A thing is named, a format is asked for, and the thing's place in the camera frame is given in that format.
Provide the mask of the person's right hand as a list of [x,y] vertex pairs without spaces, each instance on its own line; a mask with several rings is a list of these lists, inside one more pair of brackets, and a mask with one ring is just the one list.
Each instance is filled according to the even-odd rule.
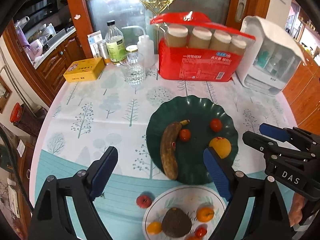
[[294,226],[298,224],[303,215],[302,215],[302,208],[305,206],[305,198],[298,193],[294,193],[292,198],[292,205],[289,211],[289,221],[290,226]]

